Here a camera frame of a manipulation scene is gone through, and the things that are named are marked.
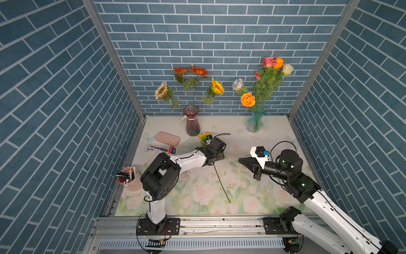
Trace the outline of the yellow sunflower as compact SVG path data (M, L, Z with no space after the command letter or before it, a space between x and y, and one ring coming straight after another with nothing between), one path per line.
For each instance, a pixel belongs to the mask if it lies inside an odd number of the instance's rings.
M210 143L207 143L207 142L206 142L206 137L207 137L209 134L212 135L211 132L204 132L204 133L202 133L202 134L199 136L201 145L202 145L203 147L206 147L206 146L208 146L208 145L210 144ZM222 189L223 189L223 191L224 191L224 193L225 193L225 195L226 195L226 197L227 197L229 203L231 203L229 197L228 197L227 194L226 194L226 191L225 191L224 186L223 186L222 183L221 183L221 186L222 186Z
M205 104L213 104L214 97L217 95L223 95L224 92L225 92L225 90L224 90L222 84L219 81L212 79L211 85L209 86L209 88L206 91L206 95L202 96L201 106L203 106Z

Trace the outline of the orange yellow rose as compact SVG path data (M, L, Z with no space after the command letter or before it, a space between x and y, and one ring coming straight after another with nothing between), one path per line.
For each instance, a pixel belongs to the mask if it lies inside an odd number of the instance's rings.
M241 104L248 110L253 110L256 105L255 96L251 92L244 93L241 96Z

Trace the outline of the beige gerbera flower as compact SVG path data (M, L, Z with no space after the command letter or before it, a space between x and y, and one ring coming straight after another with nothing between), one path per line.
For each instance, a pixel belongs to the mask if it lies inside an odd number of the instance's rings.
M174 97L174 91L168 86L168 84L163 81L161 85L155 90L154 93L155 99L160 99L166 102L171 102L171 109L178 107L181 109L179 105L179 99Z

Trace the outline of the orange gerbera flower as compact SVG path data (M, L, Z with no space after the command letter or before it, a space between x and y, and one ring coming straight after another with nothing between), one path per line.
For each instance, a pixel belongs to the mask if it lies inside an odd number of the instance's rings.
M189 105L188 91L191 87L193 87L194 84L193 78L186 79L186 74L190 71L190 68L175 67L174 71L175 80L179 82L186 91L186 101L187 105Z
M193 76L189 77L189 80L186 83L187 88L192 88L193 90L193 101L196 101L196 96L197 96L197 88L199 86L199 83L202 79L208 78L209 73L206 69L201 68L201 67L191 67L191 72Z

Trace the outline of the cream white rose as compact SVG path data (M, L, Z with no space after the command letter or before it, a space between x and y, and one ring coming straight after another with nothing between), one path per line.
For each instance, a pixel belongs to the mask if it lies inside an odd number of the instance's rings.
M294 67L290 64L284 64L282 67L283 76L290 76L293 71L294 71Z

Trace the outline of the pink rose small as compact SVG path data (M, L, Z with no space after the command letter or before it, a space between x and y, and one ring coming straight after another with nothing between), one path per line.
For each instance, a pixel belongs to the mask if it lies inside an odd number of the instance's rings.
M267 97L273 91L273 83L276 81L276 64L276 59L273 57L263 58L264 73L261 77L261 80L262 84L264 85L264 95L266 95Z

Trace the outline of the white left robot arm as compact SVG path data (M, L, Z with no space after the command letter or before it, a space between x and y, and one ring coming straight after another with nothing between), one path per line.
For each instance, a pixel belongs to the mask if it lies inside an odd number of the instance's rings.
M190 169L212 166L223 160L226 143L218 137L211 139L206 147L197 147L190 153L169 156L157 155L141 176L145 191L144 201L148 203L145 218L138 219L138 236L164 236L179 234L180 219L169 219L165 210L165 198L176 186L180 174Z

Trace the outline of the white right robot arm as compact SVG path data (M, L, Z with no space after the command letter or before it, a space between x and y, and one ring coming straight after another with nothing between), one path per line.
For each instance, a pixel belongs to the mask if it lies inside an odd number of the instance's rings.
M381 241L348 216L312 178L302 172L303 160L296 151L285 149L276 159L264 147L252 147L250 157L239 163L253 173L256 180L263 175L282 181L281 186L293 198L310 208L332 231L311 222L298 209L290 206L280 214L281 229L303 235L331 254L397 254L389 240Z

